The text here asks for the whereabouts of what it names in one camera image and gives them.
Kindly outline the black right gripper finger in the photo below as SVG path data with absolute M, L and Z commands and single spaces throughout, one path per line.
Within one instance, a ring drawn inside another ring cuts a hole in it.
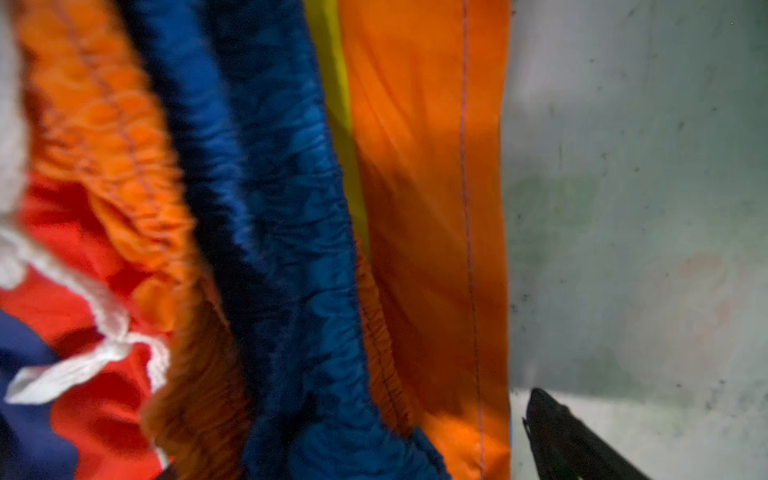
M 523 426 L 541 479 L 648 480 L 541 388 L 531 390 Z

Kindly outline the colourful striped shorts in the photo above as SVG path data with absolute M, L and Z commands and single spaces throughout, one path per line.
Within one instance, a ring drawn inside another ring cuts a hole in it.
M 506 479 L 507 1 L 5 1 L 5 479 Z

